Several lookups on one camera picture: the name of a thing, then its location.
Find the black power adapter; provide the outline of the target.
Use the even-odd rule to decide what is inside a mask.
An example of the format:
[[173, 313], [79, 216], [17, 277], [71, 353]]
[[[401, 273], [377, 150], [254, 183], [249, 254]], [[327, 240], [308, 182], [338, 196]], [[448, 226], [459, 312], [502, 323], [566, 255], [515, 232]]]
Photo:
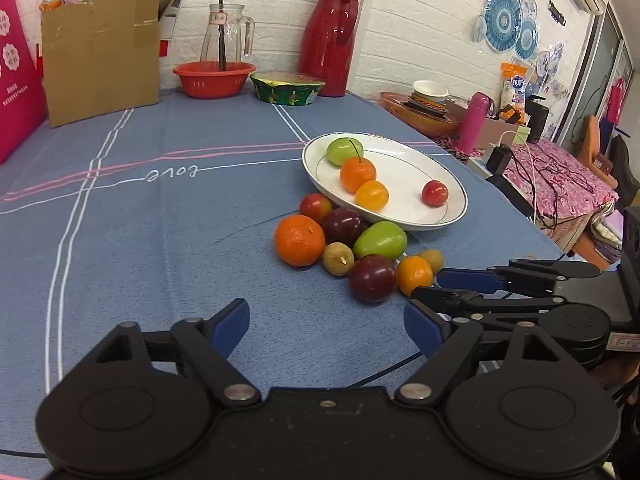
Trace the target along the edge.
[[513, 153], [510, 146], [503, 143], [495, 145], [487, 159], [486, 169], [490, 174], [503, 174], [512, 158]]

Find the green foil bowl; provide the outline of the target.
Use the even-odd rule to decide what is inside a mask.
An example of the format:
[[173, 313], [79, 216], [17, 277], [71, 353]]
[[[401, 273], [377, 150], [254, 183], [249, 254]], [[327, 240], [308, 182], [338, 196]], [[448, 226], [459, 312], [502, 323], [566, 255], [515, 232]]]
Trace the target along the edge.
[[289, 72], [256, 72], [250, 80], [262, 102], [288, 106], [312, 104], [326, 84], [318, 78]]

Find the small orange kumquat front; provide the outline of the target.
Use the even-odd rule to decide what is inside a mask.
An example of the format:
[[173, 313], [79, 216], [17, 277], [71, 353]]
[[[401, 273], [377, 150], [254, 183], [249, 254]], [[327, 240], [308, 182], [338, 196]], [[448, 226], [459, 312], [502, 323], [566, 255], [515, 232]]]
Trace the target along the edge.
[[355, 193], [355, 204], [370, 211], [380, 211], [388, 203], [390, 193], [377, 180], [363, 182]]

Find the dark red plum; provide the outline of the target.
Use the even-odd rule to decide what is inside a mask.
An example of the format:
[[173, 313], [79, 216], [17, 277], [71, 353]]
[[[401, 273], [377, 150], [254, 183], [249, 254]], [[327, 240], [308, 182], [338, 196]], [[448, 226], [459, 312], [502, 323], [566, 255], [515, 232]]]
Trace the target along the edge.
[[354, 246], [366, 226], [358, 211], [348, 207], [338, 207], [321, 221], [326, 244], [342, 243]]
[[359, 259], [349, 273], [349, 290], [353, 297], [367, 304], [379, 304], [396, 292], [395, 269], [382, 255]]

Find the dark red plum front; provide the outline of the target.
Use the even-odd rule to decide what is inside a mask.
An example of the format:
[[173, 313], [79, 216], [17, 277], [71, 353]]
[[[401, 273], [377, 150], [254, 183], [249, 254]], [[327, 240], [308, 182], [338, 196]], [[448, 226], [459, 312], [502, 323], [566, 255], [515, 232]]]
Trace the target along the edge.
[[395, 269], [382, 255], [359, 259], [349, 273], [349, 290], [353, 297], [367, 304], [379, 304], [396, 292]]

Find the red plastic basket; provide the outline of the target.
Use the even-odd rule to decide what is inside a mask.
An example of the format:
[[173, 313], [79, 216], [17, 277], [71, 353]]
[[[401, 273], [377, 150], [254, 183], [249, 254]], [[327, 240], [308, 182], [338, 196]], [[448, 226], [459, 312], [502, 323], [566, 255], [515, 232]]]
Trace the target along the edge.
[[245, 62], [228, 62], [222, 70], [218, 62], [198, 61], [177, 65], [172, 72], [180, 79], [183, 92], [193, 99], [224, 99], [237, 96], [256, 67]]

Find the black straw in pitcher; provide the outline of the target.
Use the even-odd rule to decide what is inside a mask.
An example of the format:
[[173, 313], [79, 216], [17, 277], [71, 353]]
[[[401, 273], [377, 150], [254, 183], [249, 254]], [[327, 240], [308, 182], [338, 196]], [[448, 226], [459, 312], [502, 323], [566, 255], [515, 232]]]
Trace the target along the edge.
[[224, 10], [224, 0], [218, 0], [218, 64], [219, 69], [224, 72], [227, 69], [226, 40], [224, 39], [224, 26], [227, 23], [227, 13]]

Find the glass pitcher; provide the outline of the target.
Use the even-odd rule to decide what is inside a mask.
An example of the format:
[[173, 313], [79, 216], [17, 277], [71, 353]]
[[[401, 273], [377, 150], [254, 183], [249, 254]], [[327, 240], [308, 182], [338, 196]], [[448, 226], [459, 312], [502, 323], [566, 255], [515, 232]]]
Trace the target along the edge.
[[[244, 62], [253, 52], [255, 21], [244, 14], [244, 9], [242, 4], [224, 4], [227, 13], [227, 23], [224, 26], [227, 63]], [[202, 62], [218, 62], [217, 13], [218, 3], [211, 4], [200, 56]]]

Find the red apple behind pile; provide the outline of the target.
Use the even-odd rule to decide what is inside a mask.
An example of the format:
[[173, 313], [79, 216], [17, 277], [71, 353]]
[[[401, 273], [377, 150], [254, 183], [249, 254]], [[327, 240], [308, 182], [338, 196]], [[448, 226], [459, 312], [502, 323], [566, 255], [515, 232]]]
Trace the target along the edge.
[[318, 224], [333, 210], [332, 203], [320, 193], [311, 193], [303, 197], [299, 203], [299, 213], [311, 218]]

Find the red apple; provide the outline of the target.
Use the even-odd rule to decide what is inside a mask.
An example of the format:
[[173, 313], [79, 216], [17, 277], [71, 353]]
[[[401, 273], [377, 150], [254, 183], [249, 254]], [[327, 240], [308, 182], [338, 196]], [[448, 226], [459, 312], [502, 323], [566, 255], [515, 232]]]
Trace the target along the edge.
[[318, 224], [333, 210], [332, 203], [320, 193], [311, 193], [303, 197], [299, 203], [299, 213], [311, 218]]
[[422, 188], [421, 200], [426, 206], [441, 207], [447, 203], [449, 190], [439, 180], [431, 180]]

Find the white ceramic plate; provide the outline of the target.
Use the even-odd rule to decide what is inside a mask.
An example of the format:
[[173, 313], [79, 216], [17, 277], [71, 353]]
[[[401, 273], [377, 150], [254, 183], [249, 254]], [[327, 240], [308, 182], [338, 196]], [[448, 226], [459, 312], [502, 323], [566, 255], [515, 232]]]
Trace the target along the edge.
[[[363, 146], [364, 157], [372, 162], [378, 180], [390, 192], [390, 200], [380, 211], [370, 211], [355, 203], [355, 195], [341, 184], [340, 170], [329, 161], [326, 149], [341, 138], [351, 138]], [[306, 144], [303, 167], [316, 189], [334, 204], [355, 208], [370, 222], [387, 220], [406, 231], [431, 231], [451, 226], [468, 211], [468, 194], [459, 179], [436, 160], [398, 141], [362, 132], [334, 132], [318, 136]], [[449, 197], [439, 207], [422, 202], [424, 185], [442, 182]]]

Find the black pump bottle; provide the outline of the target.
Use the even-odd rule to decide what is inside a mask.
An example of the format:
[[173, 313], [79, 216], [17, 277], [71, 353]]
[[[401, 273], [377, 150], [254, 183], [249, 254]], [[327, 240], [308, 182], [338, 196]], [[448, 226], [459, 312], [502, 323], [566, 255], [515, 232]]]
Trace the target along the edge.
[[549, 107], [544, 105], [543, 96], [529, 96], [525, 100], [525, 113], [528, 115], [529, 134], [526, 142], [536, 144], [544, 132], [549, 116]]

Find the green apple front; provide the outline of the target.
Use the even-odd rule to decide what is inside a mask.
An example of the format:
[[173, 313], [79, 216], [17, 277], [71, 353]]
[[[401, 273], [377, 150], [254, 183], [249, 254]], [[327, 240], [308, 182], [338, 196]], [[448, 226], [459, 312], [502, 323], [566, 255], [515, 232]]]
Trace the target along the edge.
[[342, 136], [332, 141], [326, 147], [326, 157], [334, 166], [341, 167], [351, 158], [360, 159], [363, 156], [362, 144], [354, 138]]

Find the brown longan with stem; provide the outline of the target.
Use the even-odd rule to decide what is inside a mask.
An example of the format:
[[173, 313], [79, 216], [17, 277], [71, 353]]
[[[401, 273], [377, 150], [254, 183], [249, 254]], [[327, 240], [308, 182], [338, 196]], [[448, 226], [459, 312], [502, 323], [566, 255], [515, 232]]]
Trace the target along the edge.
[[322, 264], [326, 272], [341, 278], [352, 270], [355, 256], [347, 245], [334, 242], [326, 246], [322, 256]]

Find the cardboard box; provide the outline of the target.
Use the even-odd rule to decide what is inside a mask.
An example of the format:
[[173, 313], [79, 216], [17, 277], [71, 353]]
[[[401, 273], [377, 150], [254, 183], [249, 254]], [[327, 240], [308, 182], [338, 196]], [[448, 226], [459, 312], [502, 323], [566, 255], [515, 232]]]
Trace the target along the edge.
[[43, 12], [51, 127], [158, 101], [159, 8], [160, 0], [84, 0]]

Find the small orange kumquat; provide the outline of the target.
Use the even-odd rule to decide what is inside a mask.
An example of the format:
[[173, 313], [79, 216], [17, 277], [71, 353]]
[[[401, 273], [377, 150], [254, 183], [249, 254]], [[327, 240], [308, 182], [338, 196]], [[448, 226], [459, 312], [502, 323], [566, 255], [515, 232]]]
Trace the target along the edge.
[[363, 182], [355, 193], [355, 204], [370, 211], [380, 211], [388, 203], [390, 193], [377, 180]]
[[410, 297], [419, 287], [431, 287], [434, 273], [431, 265], [420, 256], [408, 256], [401, 259], [396, 268], [397, 286], [400, 292]]

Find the orange snack bag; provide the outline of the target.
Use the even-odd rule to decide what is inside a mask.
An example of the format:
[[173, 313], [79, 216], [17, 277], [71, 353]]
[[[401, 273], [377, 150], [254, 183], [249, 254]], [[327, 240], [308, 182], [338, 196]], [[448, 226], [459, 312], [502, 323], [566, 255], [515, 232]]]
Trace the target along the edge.
[[518, 64], [500, 65], [502, 90], [498, 116], [508, 124], [525, 122], [525, 90], [527, 68]]

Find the green apple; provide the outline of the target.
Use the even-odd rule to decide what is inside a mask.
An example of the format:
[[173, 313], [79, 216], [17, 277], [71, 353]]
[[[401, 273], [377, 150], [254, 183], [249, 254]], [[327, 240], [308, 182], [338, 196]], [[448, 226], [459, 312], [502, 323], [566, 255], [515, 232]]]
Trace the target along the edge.
[[362, 144], [354, 138], [342, 136], [332, 141], [326, 147], [326, 157], [334, 166], [341, 167], [351, 158], [360, 159], [363, 156]]
[[380, 255], [396, 260], [408, 245], [406, 232], [390, 221], [373, 223], [357, 238], [352, 251], [357, 259], [365, 256]]

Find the blue paper fan decoration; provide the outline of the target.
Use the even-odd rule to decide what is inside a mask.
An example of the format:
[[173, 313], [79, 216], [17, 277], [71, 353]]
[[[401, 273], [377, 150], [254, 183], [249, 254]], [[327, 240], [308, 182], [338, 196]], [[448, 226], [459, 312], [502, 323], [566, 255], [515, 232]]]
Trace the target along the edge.
[[529, 60], [538, 49], [536, 0], [486, 0], [476, 19], [472, 40], [486, 41], [498, 53], [511, 52]]

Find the small orange kumquat back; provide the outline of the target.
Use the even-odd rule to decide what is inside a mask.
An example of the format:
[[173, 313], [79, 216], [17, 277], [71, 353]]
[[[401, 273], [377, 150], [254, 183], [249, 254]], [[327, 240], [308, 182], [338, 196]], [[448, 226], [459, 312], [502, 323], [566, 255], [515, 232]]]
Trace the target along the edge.
[[431, 287], [434, 273], [431, 265], [420, 256], [408, 256], [401, 259], [396, 268], [397, 286], [400, 292], [410, 297], [419, 287]]

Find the pink floral side cloth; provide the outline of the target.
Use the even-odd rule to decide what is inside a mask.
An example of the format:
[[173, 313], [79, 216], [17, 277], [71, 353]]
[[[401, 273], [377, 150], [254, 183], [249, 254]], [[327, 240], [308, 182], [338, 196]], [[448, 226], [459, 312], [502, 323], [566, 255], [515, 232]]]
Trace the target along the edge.
[[563, 252], [573, 249], [594, 214], [618, 199], [611, 185], [556, 144], [511, 146], [503, 175], [535, 208], [536, 227]]

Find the orange tangerine with stem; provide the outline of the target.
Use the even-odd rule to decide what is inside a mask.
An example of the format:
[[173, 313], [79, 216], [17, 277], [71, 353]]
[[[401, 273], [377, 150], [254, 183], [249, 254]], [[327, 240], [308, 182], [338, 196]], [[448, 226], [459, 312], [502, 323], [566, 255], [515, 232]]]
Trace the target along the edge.
[[355, 194], [363, 183], [376, 179], [378, 173], [375, 166], [363, 156], [363, 148], [355, 140], [349, 139], [349, 156], [341, 166], [340, 179], [343, 188]]

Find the large orange tangerine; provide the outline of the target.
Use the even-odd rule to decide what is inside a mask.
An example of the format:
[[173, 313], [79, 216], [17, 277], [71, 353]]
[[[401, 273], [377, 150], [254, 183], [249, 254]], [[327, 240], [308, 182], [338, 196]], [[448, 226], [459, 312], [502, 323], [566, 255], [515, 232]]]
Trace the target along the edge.
[[293, 214], [279, 222], [273, 243], [283, 262], [302, 268], [312, 266], [321, 258], [326, 237], [317, 222], [302, 214]]

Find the red thermos jug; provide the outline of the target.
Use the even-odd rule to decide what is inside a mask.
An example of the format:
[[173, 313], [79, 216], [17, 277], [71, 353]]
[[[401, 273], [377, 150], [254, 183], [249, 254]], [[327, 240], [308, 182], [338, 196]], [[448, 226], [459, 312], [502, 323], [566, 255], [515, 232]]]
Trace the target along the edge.
[[322, 96], [346, 93], [359, 13], [358, 0], [318, 0], [304, 30], [297, 70], [324, 82]]

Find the pink tote bag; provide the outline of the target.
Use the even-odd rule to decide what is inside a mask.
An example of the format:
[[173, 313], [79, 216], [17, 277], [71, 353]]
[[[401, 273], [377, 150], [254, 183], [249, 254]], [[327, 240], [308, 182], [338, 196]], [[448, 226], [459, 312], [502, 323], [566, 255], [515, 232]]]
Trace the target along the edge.
[[44, 122], [46, 96], [15, 0], [1, 0], [0, 162]]

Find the brown longan right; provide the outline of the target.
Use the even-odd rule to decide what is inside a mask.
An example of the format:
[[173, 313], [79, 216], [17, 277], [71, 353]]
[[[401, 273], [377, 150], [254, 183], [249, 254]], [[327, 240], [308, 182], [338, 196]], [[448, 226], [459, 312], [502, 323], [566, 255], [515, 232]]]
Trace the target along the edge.
[[423, 252], [420, 252], [419, 257], [430, 265], [434, 275], [439, 274], [445, 266], [445, 257], [439, 249], [425, 249]]

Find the dark red plum back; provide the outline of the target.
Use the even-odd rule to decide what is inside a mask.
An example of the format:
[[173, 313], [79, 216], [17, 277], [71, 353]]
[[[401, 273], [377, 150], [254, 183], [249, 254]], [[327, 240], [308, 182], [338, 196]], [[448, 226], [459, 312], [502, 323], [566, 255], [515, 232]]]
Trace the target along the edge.
[[354, 246], [366, 226], [358, 211], [348, 207], [338, 207], [321, 221], [326, 244], [342, 243]]

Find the pink water bottle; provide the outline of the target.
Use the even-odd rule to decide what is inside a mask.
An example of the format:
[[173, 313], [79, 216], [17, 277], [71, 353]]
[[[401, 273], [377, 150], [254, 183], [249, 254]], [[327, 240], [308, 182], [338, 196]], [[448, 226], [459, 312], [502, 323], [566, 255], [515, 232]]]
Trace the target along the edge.
[[472, 95], [458, 132], [458, 140], [454, 144], [458, 152], [472, 154], [475, 142], [486, 119], [494, 112], [494, 107], [494, 100], [487, 94], [475, 92]]

